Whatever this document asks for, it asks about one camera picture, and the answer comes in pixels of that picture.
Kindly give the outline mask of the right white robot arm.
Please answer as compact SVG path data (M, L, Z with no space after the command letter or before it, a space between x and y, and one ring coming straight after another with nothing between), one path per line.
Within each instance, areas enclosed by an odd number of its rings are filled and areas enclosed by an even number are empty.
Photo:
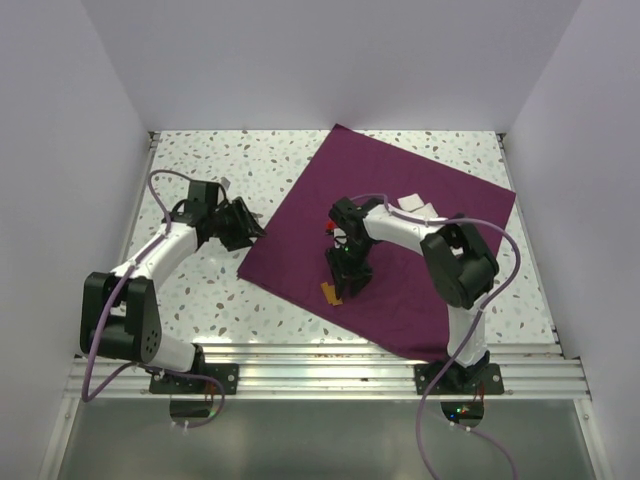
M480 366L489 354L480 303L488 298L499 273L495 255L477 228L462 216L453 222L437 214L403 211L371 198L358 205L342 198L329 210L335 224L334 245L325 251L338 298L357 296L371 281L368 255L374 245L387 242L421 255L435 291L447 304L447 354L454 358L445 369L451 389L468 392L481 380Z

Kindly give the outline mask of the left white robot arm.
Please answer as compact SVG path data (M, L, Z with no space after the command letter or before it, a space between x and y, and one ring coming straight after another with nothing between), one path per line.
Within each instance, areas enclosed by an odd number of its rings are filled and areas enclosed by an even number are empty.
M197 347L162 330L157 291L174 270L211 239L228 251L253 245L266 232L240 197L220 203L183 200L134 256L84 283L80 348L90 358L111 358L170 370L185 392L201 390L207 367Z

